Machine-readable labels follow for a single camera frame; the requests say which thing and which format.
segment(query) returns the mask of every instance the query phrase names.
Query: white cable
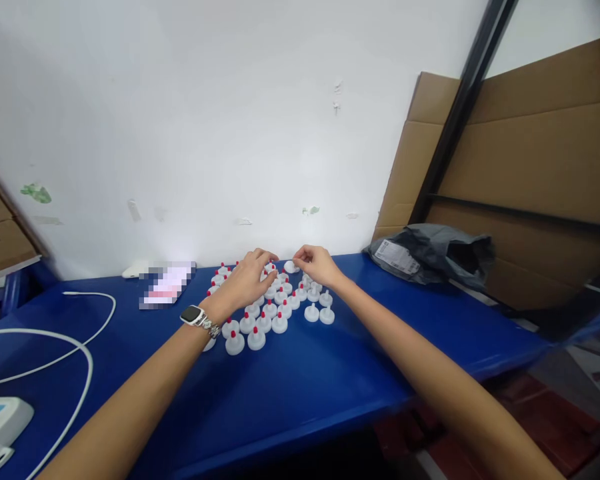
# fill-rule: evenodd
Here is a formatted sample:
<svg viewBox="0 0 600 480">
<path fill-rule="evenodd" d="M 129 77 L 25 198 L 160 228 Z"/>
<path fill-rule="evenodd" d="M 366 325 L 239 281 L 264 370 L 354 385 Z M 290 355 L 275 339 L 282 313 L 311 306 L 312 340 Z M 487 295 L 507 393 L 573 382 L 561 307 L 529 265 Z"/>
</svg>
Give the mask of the white cable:
<svg viewBox="0 0 600 480">
<path fill-rule="evenodd" d="M 82 353 L 85 354 L 85 357 L 87 358 L 87 380 L 85 381 L 85 388 L 82 390 L 82 395 L 80 396 L 80 400 L 78 400 L 78 405 L 76 405 L 75 410 L 73 411 L 73 415 L 69 419 L 69 422 L 68 422 L 67 426 L 65 427 L 65 429 L 62 430 L 62 433 L 58 437 L 58 440 L 55 441 L 55 443 L 53 444 L 53 446 L 51 447 L 49 452 L 47 452 L 47 454 L 42 459 L 42 461 L 27 477 L 27 480 L 31 480 L 32 478 L 34 478 L 34 476 L 36 476 L 36 474 L 44 466 L 44 464 L 47 462 L 47 460 L 49 460 L 50 456 L 53 455 L 53 452 L 56 450 L 56 448 L 58 448 L 58 445 L 60 445 L 60 442 L 62 442 L 62 440 L 64 440 L 67 432 L 73 425 L 73 421 L 78 416 L 78 412 L 80 412 L 80 408 L 82 408 L 82 403 L 84 402 L 85 397 L 87 396 L 87 392 L 88 392 L 89 386 L 91 384 L 91 375 L 93 374 L 93 358 L 91 357 L 91 352 L 89 352 L 89 349 L 86 348 L 82 343 L 78 342 L 78 340 L 76 340 L 74 338 L 68 337 L 66 335 L 62 335 L 60 333 L 50 332 L 50 331 L 46 331 L 46 330 L 36 330 L 36 329 L 2 329 L 2 330 L 0 330 L 0 334 L 1 333 L 30 333 L 33 335 L 43 335 L 45 337 L 52 337 L 52 338 L 64 340 L 64 341 L 67 341 L 67 342 L 75 345 L 75 350 L 70 352 L 68 355 L 70 355 L 71 353 L 73 353 L 75 351 L 80 350 Z M 55 361 L 52 363 L 48 363 L 44 367 L 36 369 L 35 371 L 41 370 L 42 368 L 48 367 L 49 365 L 52 365 L 54 363 L 55 363 Z M 32 373 L 32 372 L 34 372 L 34 371 L 32 370 L 30 372 L 25 373 L 24 375 L 28 375 L 29 373 Z"/>
<path fill-rule="evenodd" d="M 86 341 L 86 342 L 84 342 L 84 343 L 81 343 L 81 345 L 86 345 L 86 344 L 88 344 L 88 343 L 89 343 L 91 340 L 93 340 L 93 339 L 94 339 L 94 338 L 96 338 L 98 335 L 100 335 L 100 332 L 102 332 L 102 330 L 104 330 L 104 329 L 105 329 L 105 327 L 106 327 L 106 326 L 109 324 L 109 320 L 111 320 L 111 317 L 113 316 L 113 314 L 114 314 L 114 312 L 115 312 L 115 298 L 113 298 L 111 295 L 108 295 L 108 294 L 106 294 L 106 293 L 100 293 L 100 292 L 70 292 L 70 291 L 67 291 L 67 292 L 63 292 L 63 294 L 64 294 L 64 295 L 100 295 L 101 297 L 107 297 L 107 298 L 110 298 L 110 299 L 111 299 L 111 301 L 113 302 L 113 305 L 111 306 L 111 312 L 110 312 L 109 316 L 107 317 L 107 320 L 105 320 L 105 322 L 102 324 L 102 327 L 100 327 L 100 330 L 98 330 L 96 333 L 94 333 L 94 334 L 91 336 L 91 338 L 90 338 L 89 340 L 87 340 L 87 341 Z M 26 377 L 27 375 L 30 375 L 30 374 L 32 374 L 32 373 L 35 373 L 35 372 L 37 372 L 37 371 L 43 370 L 43 369 L 45 369 L 45 368 L 47 368 L 47 367 L 50 367 L 50 366 L 52 366 L 52 365 L 54 365 L 54 364 L 58 363 L 59 361 L 61 361 L 61 360 L 64 360 L 64 359 L 65 359 L 65 358 L 67 358 L 68 356 L 70 356 L 70 355 L 74 354 L 74 353 L 75 353 L 75 352 L 77 352 L 78 350 L 79 350 L 78 348 L 76 348 L 76 349 L 74 349 L 74 350 L 71 350 L 70 352 L 68 352 L 68 353 L 64 354 L 62 357 L 58 357 L 58 358 L 56 358 L 56 360 L 52 360 L 52 361 L 50 361 L 49 363 L 47 363 L 47 364 L 45 364 L 45 365 L 42 365 L 41 367 L 34 368 L 33 370 L 29 370 L 29 371 L 26 371 L 26 372 L 24 372 L 24 373 L 19 373 L 18 375 L 14 375 L 14 376 L 12 376 L 12 377 L 9 377 L 9 378 L 2 379 L 2 380 L 0 380 L 0 384 L 1 384 L 1 383 L 8 382 L 8 381 L 11 381 L 11 380 L 16 380 L 16 379 L 18 379 L 18 378 Z"/>
</svg>

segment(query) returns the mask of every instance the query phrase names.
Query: metal watch strap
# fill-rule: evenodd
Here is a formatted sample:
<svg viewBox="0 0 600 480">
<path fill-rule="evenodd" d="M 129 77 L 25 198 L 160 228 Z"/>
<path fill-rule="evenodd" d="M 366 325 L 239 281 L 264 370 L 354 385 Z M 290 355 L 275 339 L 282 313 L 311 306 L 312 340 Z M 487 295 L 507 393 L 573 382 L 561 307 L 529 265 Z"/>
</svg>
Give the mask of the metal watch strap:
<svg viewBox="0 0 600 480">
<path fill-rule="evenodd" d="M 192 322 L 192 325 L 196 327 L 202 327 L 205 330 L 209 330 L 211 338 L 216 338 L 220 334 L 220 327 L 214 324 L 206 313 L 202 314 L 200 318 Z"/>
</svg>

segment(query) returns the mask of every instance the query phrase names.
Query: paper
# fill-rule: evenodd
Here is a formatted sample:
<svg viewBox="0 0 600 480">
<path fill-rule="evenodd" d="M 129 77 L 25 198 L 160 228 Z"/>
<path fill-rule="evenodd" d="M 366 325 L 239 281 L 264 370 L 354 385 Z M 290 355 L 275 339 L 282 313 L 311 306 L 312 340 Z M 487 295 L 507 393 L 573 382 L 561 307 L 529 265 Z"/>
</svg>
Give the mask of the paper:
<svg viewBox="0 0 600 480">
<path fill-rule="evenodd" d="M 382 240 L 375 257 L 408 275 L 420 270 L 420 264 L 411 256 L 409 250 L 386 239 Z"/>
</svg>

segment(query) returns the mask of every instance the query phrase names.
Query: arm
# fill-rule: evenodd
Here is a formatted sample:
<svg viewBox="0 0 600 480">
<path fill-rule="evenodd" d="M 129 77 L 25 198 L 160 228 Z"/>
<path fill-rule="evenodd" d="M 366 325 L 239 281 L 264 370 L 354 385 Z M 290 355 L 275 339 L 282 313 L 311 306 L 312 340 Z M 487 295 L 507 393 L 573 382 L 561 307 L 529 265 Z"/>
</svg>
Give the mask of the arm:
<svg viewBox="0 0 600 480">
<path fill-rule="evenodd" d="M 273 272 L 260 282 L 260 272 L 269 259 L 278 257 L 260 249 L 249 252 L 216 293 L 200 304 L 214 323 L 220 326 L 232 312 L 266 292 L 277 276 Z M 207 330 L 200 327 L 178 328 L 84 424 L 38 478 L 126 478 L 209 338 Z"/>
<path fill-rule="evenodd" d="M 495 478 L 564 478 L 502 405 L 426 338 L 346 278 L 329 252 L 305 245 L 293 261 L 346 302 L 411 386 Z"/>
</svg>

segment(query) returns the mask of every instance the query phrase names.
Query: blue tabletop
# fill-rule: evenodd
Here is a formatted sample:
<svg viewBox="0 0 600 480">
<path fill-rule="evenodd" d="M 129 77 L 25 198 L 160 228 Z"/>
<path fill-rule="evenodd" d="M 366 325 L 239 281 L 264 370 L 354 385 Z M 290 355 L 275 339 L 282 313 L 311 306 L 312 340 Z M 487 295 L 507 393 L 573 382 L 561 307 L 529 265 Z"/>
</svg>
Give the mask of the blue tabletop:
<svg viewBox="0 0 600 480">
<path fill-rule="evenodd" d="M 550 347 L 451 285 L 405 282 L 364 254 L 334 259 L 363 290 L 477 379 L 532 362 Z M 138 280 L 111 277 L 60 283 L 0 320 L 0 329 L 46 329 L 84 341 L 104 322 L 111 301 L 61 292 L 98 291 L 116 298 L 118 307 L 109 326 L 89 344 L 93 380 L 67 439 L 180 326 L 180 312 L 202 300 L 213 270 L 198 270 L 178 302 L 166 310 L 140 311 Z M 294 287 L 299 278 L 298 273 L 291 276 Z M 303 310 L 308 304 L 302 302 L 294 311 L 286 333 L 267 334 L 260 351 L 245 348 L 230 357 L 219 337 L 190 372 L 131 478 L 188 478 L 251 455 L 305 445 L 414 398 L 412 388 L 342 300 L 334 298 L 332 325 L 307 322 Z M 70 349 L 54 339 L 0 335 L 0 378 Z M 35 409 L 0 479 L 26 476 L 46 454 L 75 408 L 86 369 L 84 356 L 76 353 L 0 385 L 0 396 L 20 397 Z"/>
</svg>

